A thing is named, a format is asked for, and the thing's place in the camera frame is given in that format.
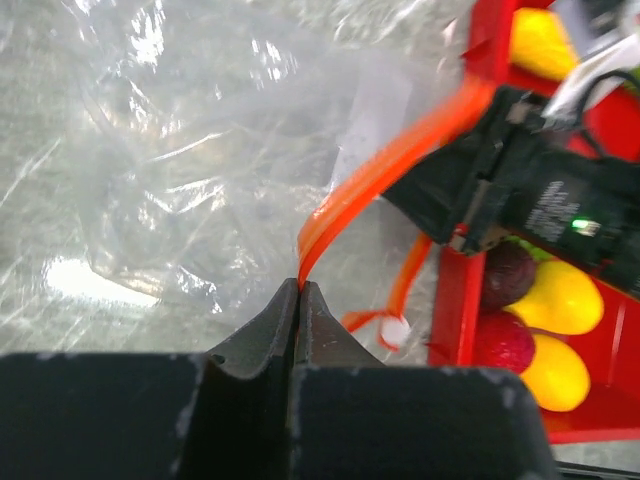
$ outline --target black device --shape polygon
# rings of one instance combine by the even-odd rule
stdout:
[[[504,86],[478,124],[427,155],[384,196],[440,244],[465,255],[507,233],[640,299],[640,167],[608,155],[574,119],[542,117],[547,99]],[[559,144],[578,131],[594,147],[587,158]]]

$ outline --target black plastic part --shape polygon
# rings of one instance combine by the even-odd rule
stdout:
[[[307,283],[300,299],[296,363],[323,367],[383,366],[331,315],[315,283]]]
[[[560,478],[507,372],[296,367],[291,410],[295,479]]]
[[[177,478],[208,368],[203,354],[3,357],[0,478]]]
[[[544,103],[502,87],[470,132],[428,155],[385,197],[465,255],[491,247],[500,227],[640,299],[640,166],[550,143],[534,121]]]
[[[285,417],[298,308],[298,284],[291,278],[259,315],[209,351],[217,368],[204,389],[213,401],[194,415],[183,478],[223,472],[229,478],[286,477]]]

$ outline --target orange strap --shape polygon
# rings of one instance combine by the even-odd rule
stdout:
[[[427,259],[432,244],[433,242],[431,239],[429,239],[425,234],[421,233],[418,235],[418,239],[413,244],[404,265],[402,265],[402,269],[393,283],[393,288],[391,289],[391,294],[387,300],[386,308],[384,310],[349,312],[342,318],[341,323],[344,328],[353,333],[378,317],[387,317],[387,321],[394,321],[394,318],[402,318],[413,282],[420,273],[422,264]],[[394,345],[388,344],[384,338],[382,338],[382,335],[380,334],[381,330],[382,324],[378,329],[378,342],[389,350],[396,350]]]
[[[493,85],[467,77],[455,95],[396,137],[325,199],[298,234],[300,288],[340,232],[423,155],[470,129],[491,102],[494,91]]]

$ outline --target table surface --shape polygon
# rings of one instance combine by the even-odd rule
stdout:
[[[472,2],[253,3],[339,43],[381,45],[420,61],[440,54],[433,45],[456,17],[462,48],[463,12]],[[70,72],[50,41],[59,8],[56,0],[8,0],[0,6],[0,352],[209,349],[233,328],[197,306],[162,302],[105,280],[86,261],[66,140]],[[330,307],[346,301],[330,274],[324,280],[326,285],[319,281]],[[429,301],[433,265],[424,282]],[[398,361],[403,360],[416,362],[409,354]],[[640,469],[637,449],[617,443],[557,451],[567,461]]]

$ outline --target green led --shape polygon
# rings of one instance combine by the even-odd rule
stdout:
[[[589,226],[589,220],[584,220],[582,218],[577,218],[573,222],[571,222],[571,227],[576,230],[582,230]]]

